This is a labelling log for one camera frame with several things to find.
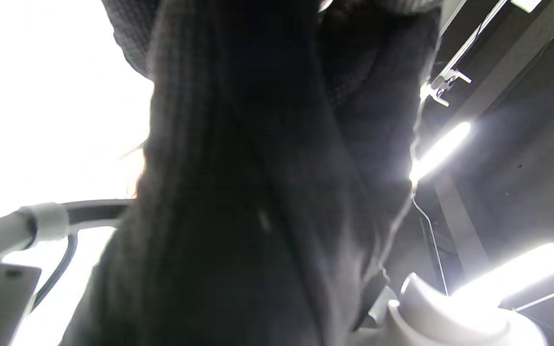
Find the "metal rod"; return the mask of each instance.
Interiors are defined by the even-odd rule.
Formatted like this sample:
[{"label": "metal rod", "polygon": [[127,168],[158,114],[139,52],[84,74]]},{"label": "metal rod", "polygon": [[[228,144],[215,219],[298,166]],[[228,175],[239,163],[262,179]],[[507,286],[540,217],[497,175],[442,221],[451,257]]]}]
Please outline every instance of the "metal rod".
[{"label": "metal rod", "polygon": [[484,18],[483,22],[480,23],[479,26],[471,33],[470,37],[467,39],[467,41],[461,46],[461,48],[457,51],[457,53],[453,56],[452,59],[448,62],[446,67],[444,67],[444,70],[440,72],[438,77],[443,76],[448,71],[452,70],[452,68],[457,65],[457,62],[467,53],[469,48],[473,45],[473,43],[476,41],[476,38],[479,37],[479,35],[484,31],[486,26],[491,22],[491,20],[499,13],[499,10],[502,9],[502,7],[505,5],[505,3],[508,2],[508,0],[499,0],[497,4],[495,4],[495,7],[490,11],[488,15]]},{"label": "metal rod", "polygon": [[554,298],[554,293],[551,293],[551,294],[547,295],[546,297],[539,298],[538,300],[534,300],[533,302],[527,303],[527,304],[525,304],[521,307],[517,307],[516,309],[514,309],[514,311],[519,312],[523,309],[527,309],[527,308],[530,308],[534,305],[538,305],[542,302],[545,302],[545,301],[547,301],[548,299],[551,299],[551,298]]}]

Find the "fluorescent light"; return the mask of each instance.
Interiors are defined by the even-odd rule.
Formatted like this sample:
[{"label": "fluorescent light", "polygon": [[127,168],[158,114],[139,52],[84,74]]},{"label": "fluorescent light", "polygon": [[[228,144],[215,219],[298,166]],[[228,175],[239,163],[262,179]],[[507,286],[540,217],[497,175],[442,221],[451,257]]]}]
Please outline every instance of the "fluorescent light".
[{"label": "fluorescent light", "polygon": [[414,184],[437,167],[452,153],[464,140],[470,131],[469,123],[460,123],[450,132],[443,136],[431,149],[422,156],[421,160],[413,162],[412,171],[409,173],[409,180]]},{"label": "fluorescent light", "polygon": [[519,256],[458,289],[453,297],[497,306],[554,273],[554,244],[545,244]]},{"label": "fluorescent light", "polygon": [[536,8],[536,6],[538,6],[541,0],[510,0],[510,2],[518,7],[521,7],[523,11],[530,13]]}]

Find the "bright window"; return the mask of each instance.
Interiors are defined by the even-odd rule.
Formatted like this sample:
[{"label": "bright window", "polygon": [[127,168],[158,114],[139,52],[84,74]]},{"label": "bright window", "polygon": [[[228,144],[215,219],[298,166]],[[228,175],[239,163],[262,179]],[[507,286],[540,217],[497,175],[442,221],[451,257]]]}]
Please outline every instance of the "bright window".
[{"label": "bright window", "polygon": [[[0,0],[0,216],[40,202],[129,196],[141,160],[119,158],[147,136],[151,92],[125,61],[99,0]],[[80,232],[68,272],[15,346],[59,342],[111,233]],[[43,282],[65,242],[6,260],[42,267]]]}]

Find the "person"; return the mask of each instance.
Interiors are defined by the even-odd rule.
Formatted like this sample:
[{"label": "person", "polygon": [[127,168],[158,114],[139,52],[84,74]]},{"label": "person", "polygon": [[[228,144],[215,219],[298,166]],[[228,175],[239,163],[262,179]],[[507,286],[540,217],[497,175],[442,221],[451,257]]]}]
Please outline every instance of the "person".
[{"label": "person", "polygon": [[345,344],[411,188],[440,3],[103,2],[151,130],[62,345]]}]

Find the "white clamp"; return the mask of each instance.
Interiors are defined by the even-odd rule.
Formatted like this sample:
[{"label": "white clamp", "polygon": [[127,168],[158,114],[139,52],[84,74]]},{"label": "white clamp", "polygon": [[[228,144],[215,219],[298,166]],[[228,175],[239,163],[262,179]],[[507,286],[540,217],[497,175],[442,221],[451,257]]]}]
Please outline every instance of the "white clamp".
[{"label": "white clamp", "polygon": [[36,222],[36,234],[27,248],[35,246],[38,241],[63,239],[70,233],[70,218],[61,204],[41,203],[21,210],[31,213]]},{"label": "white clamp", "polygon": [[441,96],[445,91],[453,88],[454,82],[459,78],[467,83],[471,83],[471,79],[458,70],[448,70],[448,72],[440,74],[440,76],[435,78],[433,83],[422,87],[422,90],[420,90],[420,101],[424,101],[427,96],[431,96],[433,100],[448,107],[450,103],[442,99]]}]

